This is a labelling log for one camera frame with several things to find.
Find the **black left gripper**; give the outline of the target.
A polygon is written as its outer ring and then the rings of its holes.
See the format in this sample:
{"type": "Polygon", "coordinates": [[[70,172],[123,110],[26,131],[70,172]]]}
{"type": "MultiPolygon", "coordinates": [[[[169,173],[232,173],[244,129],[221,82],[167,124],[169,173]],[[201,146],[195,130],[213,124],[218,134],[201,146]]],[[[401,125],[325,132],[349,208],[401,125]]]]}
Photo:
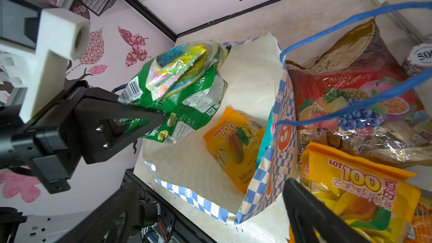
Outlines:
{"type": "Polygon", "coordinates": [[[51,194],[65,192],[81,158],[79,128],[82,156],[94,164],[164,123],[159,110],[81,100],[88,88],[86,81],[76,82],[27,122],[20,118],[20,105],[1,107],[1,169],[35,177],[51,194]]]}

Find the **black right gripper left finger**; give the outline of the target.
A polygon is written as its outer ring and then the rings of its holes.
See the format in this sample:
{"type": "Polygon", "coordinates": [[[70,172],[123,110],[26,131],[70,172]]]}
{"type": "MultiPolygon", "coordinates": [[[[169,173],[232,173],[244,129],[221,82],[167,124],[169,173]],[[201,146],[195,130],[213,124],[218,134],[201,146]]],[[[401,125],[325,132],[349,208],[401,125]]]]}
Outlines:
{"type": "Polygon", "coordinates": [[[126,243],[140,228],[139,208],[137,185],[128,182],[58,242],[126,243]]]}

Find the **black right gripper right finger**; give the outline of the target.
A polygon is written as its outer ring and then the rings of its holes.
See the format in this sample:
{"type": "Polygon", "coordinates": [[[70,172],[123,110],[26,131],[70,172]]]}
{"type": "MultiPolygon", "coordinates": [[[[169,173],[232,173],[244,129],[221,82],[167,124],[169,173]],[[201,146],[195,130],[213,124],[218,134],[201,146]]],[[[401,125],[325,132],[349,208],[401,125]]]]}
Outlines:
{"type": "Polygon", "coordinates": [[[319,237],[327,243],[368,242],[295,179],[285,182],[282,197],[296,243],[318,243],[319,237]]]}

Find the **yellow snack packet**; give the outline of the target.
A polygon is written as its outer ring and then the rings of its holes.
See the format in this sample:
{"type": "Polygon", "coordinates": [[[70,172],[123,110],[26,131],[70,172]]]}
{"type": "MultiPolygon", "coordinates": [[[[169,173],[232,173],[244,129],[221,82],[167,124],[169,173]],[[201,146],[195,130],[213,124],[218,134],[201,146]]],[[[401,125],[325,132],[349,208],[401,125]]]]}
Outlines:
{"type": "Polygon", "coordinates": [[[402,243],[421,191],[415,173],[311,142],[300,158],[300,184],[372,243],[402,243]]]}

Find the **orange snack packet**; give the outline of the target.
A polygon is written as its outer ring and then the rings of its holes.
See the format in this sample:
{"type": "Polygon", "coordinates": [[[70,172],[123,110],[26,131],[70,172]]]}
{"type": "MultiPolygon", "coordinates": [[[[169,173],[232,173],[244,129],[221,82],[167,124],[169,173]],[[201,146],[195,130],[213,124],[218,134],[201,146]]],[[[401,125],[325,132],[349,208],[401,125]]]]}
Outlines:
{"type": "Polygon", "coordinates": [[[405,243],[432,243],[432,200],[421,197],[405,243]]]}

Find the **red gold fruit snack bag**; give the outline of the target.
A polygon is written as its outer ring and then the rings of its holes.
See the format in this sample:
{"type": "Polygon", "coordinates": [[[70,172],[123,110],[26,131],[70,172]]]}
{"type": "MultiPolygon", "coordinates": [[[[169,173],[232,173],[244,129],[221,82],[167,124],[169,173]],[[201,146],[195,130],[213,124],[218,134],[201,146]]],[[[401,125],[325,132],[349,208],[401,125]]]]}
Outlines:
{"type": "Polygon", "coordinates": [[[432,163],[432,119],[418,94],[325,115],[373,98],[408,79],[371,19],[347,32],[307,67],[286,63],[294,88],[300,149],[311,142],[370,161],[407,168],[432,163]]]}

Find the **blue checkered paper bag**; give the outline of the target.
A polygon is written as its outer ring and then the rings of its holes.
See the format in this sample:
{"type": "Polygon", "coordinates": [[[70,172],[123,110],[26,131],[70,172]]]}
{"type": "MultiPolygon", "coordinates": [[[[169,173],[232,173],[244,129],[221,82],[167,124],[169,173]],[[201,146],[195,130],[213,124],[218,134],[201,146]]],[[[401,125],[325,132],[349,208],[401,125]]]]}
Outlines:
{"type": "Polygon", "coordinates": [[[272,204],[308,144],[343,151],[389,171],[339,174],[314,164],[312,177],[335,195],[344,190],[376,213],[410,221],[419,190],[405,168],[432,163],[432,116],[414,88],[416,76],[388,50],[375,18],[406,2],[360,13],[293,45],[353,25],[307,67],[287,63],[273,34],[234,43],[186,43],[154,57],[127,84],[124,105],[162,111],[145,131],[143,154],[156,181],[215,219],[239,224],[272,204]]]}

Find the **teal item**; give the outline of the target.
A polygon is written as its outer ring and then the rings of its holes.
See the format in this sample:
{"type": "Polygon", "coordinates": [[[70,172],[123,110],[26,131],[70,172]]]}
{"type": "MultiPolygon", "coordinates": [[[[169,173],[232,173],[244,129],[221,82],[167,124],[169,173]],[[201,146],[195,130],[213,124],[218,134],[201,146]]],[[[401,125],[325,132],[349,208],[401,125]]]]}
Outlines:
{"type": "Polygon", "coordinates": [[[260,148],[258,151],[258,157],[256,160],[256,165],[255,165],[256,170],[259,168],[260,163],[261,163],[263,157],[265,156],[268,148],[271,147],[274,135],[275,135],[275,123],[273,120],[273,110],[271,110],[269,117],[268,117],[265,133],[264,133],[264,136],[262,138],[261,145],[260,145],[260,148]]]}

